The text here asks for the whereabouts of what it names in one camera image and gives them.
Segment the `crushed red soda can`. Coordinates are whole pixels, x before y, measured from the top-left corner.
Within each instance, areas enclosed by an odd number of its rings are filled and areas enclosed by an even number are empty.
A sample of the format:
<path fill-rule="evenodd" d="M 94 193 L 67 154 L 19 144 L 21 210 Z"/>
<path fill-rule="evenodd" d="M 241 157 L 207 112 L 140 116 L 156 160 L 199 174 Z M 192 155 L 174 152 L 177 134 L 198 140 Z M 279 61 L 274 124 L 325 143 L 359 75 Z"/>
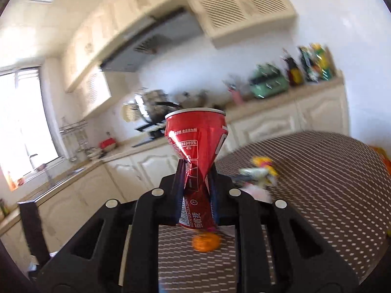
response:
<path fill-rule="evenodd" d="M 186 178 L 179 224 L 212 230 L 207 175 L 228 136 L 225 113 L 214 108 L 187 108 L 166 115 L 165 136 L 186 161 Z"/>

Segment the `yellow bag with pink band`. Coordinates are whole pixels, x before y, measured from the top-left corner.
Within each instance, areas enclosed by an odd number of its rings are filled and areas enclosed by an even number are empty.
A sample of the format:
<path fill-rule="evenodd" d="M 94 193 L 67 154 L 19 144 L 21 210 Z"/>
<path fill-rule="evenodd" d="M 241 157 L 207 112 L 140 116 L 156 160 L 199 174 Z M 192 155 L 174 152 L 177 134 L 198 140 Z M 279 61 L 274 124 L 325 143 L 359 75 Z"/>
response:
<path fill-rule="evenodd" d="M 273 160 L 266 156 L 254 156 L 251 163 L 254 167 L 242 168 L 239 170 L 239 174 L 249 176 L 253 181 L 258 181 L 267 187 L 278 185 L 278 173 Z"/>

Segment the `black gas stove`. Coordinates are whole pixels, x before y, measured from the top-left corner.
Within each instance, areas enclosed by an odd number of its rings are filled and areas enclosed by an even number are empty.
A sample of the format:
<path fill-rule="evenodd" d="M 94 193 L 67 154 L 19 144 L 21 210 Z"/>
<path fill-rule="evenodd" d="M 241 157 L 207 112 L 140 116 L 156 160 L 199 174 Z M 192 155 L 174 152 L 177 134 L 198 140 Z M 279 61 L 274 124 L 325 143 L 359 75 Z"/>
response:
<path fill-rule="evenodd" d="M 166 128 L 165 121 L 157 122 L 157 123 L 147 122 L 146 124 L 139 126 L 138 128 L 136 128 L 136 131 L 144 134 L 144 139 L 139 140 L 132 147 L 139 147 L 148 144 L 150 142 L 153 142 L 157 139 L 163 138 L 165 135 L 165 128 Z"/>

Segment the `red white bowl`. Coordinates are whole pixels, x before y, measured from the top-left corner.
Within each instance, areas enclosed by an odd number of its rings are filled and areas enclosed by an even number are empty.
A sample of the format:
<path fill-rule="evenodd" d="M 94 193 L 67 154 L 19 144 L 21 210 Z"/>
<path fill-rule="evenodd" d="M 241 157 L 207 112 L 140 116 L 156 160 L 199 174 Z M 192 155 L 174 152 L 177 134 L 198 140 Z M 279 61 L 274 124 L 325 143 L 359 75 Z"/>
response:
<path fill-rule="evenodd" d="M 105 153 L 109 153 L 117 147 L 117 141 L 115 138 L 109 137 L 99 143 L 99 148 Z"/>

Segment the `stainless steel stock pot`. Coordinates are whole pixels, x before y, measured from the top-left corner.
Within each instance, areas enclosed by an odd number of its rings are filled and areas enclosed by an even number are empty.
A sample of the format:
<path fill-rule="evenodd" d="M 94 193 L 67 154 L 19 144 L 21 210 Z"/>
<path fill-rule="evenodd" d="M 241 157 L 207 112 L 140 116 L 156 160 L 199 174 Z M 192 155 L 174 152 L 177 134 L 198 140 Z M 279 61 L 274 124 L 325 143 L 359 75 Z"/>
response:
<path fill-rule="evenodd" d="M 135 94 L 137 104 L 142 118 L 152 124 L 165 120 L 165 116 L 182 106 L 169 101 L 168 95 L 161 89 Z"/>

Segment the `steel wok with lid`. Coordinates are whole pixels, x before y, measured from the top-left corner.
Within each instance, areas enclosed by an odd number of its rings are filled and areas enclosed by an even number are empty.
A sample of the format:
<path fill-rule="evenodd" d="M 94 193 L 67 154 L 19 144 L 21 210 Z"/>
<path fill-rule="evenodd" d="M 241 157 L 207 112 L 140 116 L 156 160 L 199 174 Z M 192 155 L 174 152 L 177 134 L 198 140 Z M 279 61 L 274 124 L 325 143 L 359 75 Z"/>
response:
<path fill-rule="evenodd" d="M 208 102 L 208 91 L 200 90 L 195 94 L 187 91 L 174 95 L 174 98 L 182 108 L 199 108 L 206 107 Z"/>

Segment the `pink utensil cup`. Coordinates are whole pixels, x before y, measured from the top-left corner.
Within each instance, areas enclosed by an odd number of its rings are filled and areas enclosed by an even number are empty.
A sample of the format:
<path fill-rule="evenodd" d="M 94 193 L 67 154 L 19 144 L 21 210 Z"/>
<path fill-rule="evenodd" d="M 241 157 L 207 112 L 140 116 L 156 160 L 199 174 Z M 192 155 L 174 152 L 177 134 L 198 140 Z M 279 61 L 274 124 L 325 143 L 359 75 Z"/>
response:
<path fill-rule="evenodd" d="M 233 102 L 236 104 L 236 105 L 242 105 L 244 103 L 243 101 L 243 97 L 241 96 L 240 94 L 240 90 L 238 90 L 238 88 L 230 88 L 230 93 L 231 93 L 231 97 L 233 99 Z"/>

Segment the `white colander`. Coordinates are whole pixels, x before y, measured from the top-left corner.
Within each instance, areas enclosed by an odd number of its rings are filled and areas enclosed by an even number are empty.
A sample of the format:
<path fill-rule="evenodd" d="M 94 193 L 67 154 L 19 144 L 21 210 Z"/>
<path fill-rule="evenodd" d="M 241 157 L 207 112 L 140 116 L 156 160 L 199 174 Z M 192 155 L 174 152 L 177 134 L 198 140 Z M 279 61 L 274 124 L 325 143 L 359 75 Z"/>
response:
<path fill-rule="evenodd" d="M 138 105 L 134 103 L 124 103 L 121 108 L 121 116 L 125 122 L 136 122 L 141 117 Z"/>

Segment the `hanging utensil rack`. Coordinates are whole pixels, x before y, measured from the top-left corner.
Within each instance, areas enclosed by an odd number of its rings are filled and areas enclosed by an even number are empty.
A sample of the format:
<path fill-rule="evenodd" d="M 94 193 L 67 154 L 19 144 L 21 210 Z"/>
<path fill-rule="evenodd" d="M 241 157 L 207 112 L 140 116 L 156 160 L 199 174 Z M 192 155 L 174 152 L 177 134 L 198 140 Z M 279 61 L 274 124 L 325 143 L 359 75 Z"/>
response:
<path fill-rule="evenodd" d="M 62 117 L 62 125 L 59 131 L 65 146 L 67 159 L 72 163 L 79 160 L 78 154 L 84 153 L 87 155 L 87 151 L 90 149 L 86 126 L 86 120 L 69 123 L 65 116 Z"/>

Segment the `green electric grill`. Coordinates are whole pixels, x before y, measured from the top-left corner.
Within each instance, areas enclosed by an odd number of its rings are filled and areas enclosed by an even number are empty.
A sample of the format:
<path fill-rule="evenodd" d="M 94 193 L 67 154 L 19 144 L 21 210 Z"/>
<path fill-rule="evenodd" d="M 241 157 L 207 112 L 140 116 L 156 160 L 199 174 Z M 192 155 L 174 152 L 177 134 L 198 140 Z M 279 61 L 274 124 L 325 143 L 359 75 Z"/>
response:
<path fill-rule="evenodd" d="M 257 99 L 266 99 L 289 89 L 288 80 L 279 68 L 271 63 L 258 64 L 249 78 L 250 91 Z"/>

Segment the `large dark soy sauce bottle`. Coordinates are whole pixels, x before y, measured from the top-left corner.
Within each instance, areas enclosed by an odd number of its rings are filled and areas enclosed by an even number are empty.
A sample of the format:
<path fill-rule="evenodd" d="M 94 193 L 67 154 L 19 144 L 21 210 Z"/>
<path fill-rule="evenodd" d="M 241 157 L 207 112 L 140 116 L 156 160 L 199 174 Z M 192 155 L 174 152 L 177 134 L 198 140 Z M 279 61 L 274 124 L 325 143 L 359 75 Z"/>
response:
<path fill-rule="evenodd" d="M 283 48 L 282 51 L 283 51 L 282 59 L 285 61 L 287 65 L 286 73 L 290 85 L 292 87 L 302 85 L 304 83 L 304 79 L 302 76 L 302 72 L 300 71 L 296 61 L 293 59 L 293 57 L 285 48 Z"/>

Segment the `window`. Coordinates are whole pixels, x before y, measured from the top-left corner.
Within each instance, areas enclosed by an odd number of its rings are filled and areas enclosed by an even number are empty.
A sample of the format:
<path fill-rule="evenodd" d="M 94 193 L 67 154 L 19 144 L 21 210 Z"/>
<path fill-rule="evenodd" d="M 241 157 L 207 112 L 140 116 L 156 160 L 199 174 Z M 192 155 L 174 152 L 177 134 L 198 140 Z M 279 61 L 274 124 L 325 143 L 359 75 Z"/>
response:
<path fill-rule="evenodd" d="M 1 75 L 1 171 L 10 190 L 60 154 L 46 117 L 40 68 Z"/>

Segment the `upper left cream cabinet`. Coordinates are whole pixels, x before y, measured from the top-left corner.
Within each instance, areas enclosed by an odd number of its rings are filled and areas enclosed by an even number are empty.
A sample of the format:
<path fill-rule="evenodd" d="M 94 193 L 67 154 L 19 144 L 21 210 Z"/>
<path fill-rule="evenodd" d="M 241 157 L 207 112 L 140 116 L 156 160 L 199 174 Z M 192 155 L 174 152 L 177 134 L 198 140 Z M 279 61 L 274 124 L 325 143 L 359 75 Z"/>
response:
<path fill-rule="evenodd" d="M 110 98 L 100 65 L 116 49 L 154 22 L 151 8 L 106 2 L 77 29 L 62 63 L 65 91 L 76 100 L 79 117 L 87 118 Z"/>

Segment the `cream cabinet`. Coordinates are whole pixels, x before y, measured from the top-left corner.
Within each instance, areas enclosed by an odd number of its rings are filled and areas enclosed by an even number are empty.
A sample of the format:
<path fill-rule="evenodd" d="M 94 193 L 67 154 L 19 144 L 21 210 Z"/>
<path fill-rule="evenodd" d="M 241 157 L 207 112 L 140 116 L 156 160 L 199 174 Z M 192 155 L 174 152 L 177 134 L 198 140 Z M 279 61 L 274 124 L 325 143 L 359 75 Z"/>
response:
<path fill-rule="evenodd" d="M 290 0 L 189 0 L 189 5 L 216 48 L 285 29 L 297 17 Z"/>
<path fill-rule="evenodd" d="M 110 98 L 100 65 L 116 49 L 154 22 L 151 8 L 106 2 L 77 29 L 62 63 L 65 91 L 76 100 L 79 117 L 87 118 Z"/>

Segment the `upper right cream cabinet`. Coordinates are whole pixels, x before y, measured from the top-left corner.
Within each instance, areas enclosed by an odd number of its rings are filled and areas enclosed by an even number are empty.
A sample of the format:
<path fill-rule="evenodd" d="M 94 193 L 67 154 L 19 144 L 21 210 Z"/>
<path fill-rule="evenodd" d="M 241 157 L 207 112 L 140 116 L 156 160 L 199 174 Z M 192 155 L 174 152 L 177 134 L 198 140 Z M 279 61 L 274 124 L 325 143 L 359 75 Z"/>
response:
<path fill-rule="evenodd" d="M 189 0 L 189 5 L 216 48 L 285 29 L 297 17 L 290 0 Z"/>

